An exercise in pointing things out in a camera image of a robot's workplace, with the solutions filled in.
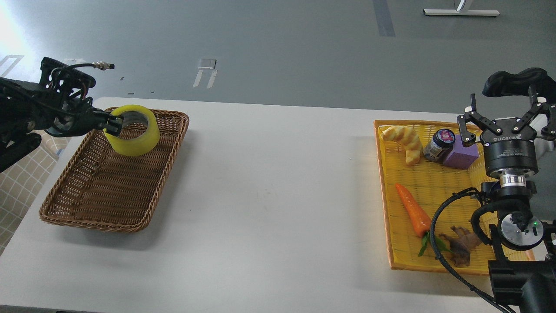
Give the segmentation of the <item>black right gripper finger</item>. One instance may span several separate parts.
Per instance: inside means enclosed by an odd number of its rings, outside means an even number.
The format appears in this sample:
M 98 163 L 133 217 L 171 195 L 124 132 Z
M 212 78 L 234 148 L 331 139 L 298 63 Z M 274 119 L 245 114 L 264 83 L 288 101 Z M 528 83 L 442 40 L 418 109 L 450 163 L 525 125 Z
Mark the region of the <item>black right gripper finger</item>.
M 467 129 L 467 123 L 472 123 L 483 132 L 487 130 L 496 136 L 502 135 L 502 128 L 498 127 L 494 120 L 490 120 L 478 113 L 475 93 L 470 94 L 470 107 L 467 107 L 465 113 L 457 117 L 457 127 L 464 147 L 470 147 L 477 143 L 476 135 Z
M 524 113 L 524 115 L 517 121 L 517 133 L 520 133 L 523 139 L 544 139 L 544 140 L 555 140 L 556 132 L 556 109 L 555 105 L 549 103 L 547 100 L 541 102 L 539 99 L 539 94 L 536 90 L 535 84 L 530 84 L 528 87 L 528 95 L 530 97 L 531 108 L 529 111 Z M 536 131 L 525 131 L 526 127 L 530 125 L 530 122 L 536 118 L 538 115 L 545 115 L 547 118 L 547 125 L 542 127 L 541 135 L 537 136 Z

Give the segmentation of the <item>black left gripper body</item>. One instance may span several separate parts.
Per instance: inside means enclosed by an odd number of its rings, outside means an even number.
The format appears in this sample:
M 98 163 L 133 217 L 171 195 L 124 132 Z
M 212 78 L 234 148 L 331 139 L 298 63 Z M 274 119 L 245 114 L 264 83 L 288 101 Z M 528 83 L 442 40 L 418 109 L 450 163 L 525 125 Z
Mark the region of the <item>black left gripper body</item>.
M 99 124 L 96 120 L 98 109 L 86 107 L 76 112 L 48 109 L 46 133 L 53 137 L 79 137 L 89 133 Z

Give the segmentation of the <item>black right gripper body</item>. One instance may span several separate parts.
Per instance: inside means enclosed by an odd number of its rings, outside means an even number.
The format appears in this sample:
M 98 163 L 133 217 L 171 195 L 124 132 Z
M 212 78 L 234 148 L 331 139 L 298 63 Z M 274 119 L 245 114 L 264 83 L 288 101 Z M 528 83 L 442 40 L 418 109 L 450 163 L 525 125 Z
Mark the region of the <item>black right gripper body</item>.
M 485 129 L 480 142 L 484 147 L 485 172 L 488 177 L 499 178 L 503 171 L 513 169 L 525 176 L 538 173 L 536 147 L 534 140 L 537 131 L 526 125 L 513 133 L 516 118 L 502 118 L 493 121 L 496 134 Z

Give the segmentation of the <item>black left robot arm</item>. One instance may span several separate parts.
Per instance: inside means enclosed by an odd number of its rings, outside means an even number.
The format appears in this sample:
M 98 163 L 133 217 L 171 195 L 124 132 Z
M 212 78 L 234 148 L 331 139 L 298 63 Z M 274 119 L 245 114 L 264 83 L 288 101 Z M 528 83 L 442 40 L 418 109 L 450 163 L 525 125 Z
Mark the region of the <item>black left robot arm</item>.
M 66 65 L 43 58 L 38 83 L 2 78 L 0 82 L 0 170 L 5 171 L 40 146 L 43 130 L 53 137 L 79 137 L 92 130 L 119 136 L 125 118 L 92 105 L 96 80 L 83 67 L 115 68 L 109 62 Z

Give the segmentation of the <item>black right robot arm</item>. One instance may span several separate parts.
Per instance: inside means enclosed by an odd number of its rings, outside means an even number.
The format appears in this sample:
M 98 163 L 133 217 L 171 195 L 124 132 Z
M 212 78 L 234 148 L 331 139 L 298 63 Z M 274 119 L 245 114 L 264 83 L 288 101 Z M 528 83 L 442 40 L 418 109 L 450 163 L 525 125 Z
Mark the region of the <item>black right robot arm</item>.
M 538 171 L 535 140 L 555 140 L 555 105 L 530 83 L 526 94 L 531 108 L 522 117 L 490 120 L 477 112 L 475 96 L 470 110 L 458 116 L 457 126 L 465 147 L 481 144 L 485 173 L 494 182 L 470 187 L 445 200 L 432 218 L 437 219 L 451 204 L 465 196 L 475 197 L 481 207 L 470 223 L 481 242 L 492 246 L 495 259 L 488 262 L 493 295 L 469 283 L 449 265 L 437 243 L 431 242 L 441 265 L 473 293 L 503 313 L 512 306 L 521 313 L 555 311 L 555 222 L 543 222 L 532 213 L 530 198 L 536 192 L 529 177 Z

